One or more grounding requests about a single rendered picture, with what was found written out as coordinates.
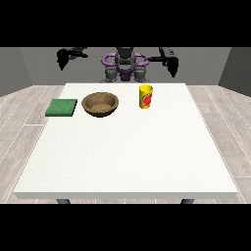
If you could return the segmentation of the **yellow cup with melon print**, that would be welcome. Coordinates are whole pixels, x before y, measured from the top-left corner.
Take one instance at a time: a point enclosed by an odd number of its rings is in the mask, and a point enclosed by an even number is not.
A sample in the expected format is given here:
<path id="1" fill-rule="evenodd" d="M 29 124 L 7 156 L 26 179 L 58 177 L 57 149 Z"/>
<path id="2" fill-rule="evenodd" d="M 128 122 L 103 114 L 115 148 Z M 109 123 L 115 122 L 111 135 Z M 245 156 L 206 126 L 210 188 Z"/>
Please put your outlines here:
<path id="1" fill-rule="evenodd" d="M 153 94 L 153 87 L 149 84 L 139 86 L 139 107 L 141 109 L 149 109 Z"/>

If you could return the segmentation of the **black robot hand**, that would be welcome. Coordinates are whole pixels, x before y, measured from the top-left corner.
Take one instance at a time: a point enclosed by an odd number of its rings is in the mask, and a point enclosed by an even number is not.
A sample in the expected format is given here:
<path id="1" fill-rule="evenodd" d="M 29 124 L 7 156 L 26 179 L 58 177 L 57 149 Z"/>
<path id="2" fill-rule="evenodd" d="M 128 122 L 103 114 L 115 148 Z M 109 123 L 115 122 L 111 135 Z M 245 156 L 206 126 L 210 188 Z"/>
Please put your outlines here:
<path id="1" fill-rule="evenodd" d="M 84 47 L 63 48 L 57 52 L 57 63 L 62 71 L 68 64 L 69 60 L 75 58 L 87 58 L 88 55 L 83 53 Z"/>
<path id="2" fill-rule="evenodd" d="M 176 76 L 178 70 L 178 58 L 176 57 L 176 55 L 148 57 L 147 60 L 149 62 L 161 63 L 164 67 L 167 68 L 172 77 Z"/>

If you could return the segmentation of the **green square pad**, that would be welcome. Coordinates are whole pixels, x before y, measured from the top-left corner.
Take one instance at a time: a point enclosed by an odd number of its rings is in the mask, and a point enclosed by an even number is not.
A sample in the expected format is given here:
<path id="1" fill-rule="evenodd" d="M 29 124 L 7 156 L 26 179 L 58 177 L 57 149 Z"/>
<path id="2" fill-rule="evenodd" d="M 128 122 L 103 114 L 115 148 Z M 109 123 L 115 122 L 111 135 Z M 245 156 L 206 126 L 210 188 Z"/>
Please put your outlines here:
<path id="1" fill-rule="evenodd" d="M 71 117 L 74 114 L 76 99 L 53 99 L 46 112 L 46 117 Z"/>

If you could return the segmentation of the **brown wooden bowl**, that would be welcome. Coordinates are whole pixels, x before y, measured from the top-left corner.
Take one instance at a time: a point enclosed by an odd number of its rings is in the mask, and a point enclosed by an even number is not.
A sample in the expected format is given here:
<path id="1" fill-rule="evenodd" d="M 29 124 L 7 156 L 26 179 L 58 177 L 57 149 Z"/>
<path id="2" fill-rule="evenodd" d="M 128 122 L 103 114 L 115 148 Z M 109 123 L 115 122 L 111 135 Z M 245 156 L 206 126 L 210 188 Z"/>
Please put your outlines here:
<path id="1" fill-rule="evenodd" d="M 119 106 L 119 98 L 109 92 L 95 92 L 85 96 L 81 106 L 90 116 L 104 118 L 115 112 Z"/>

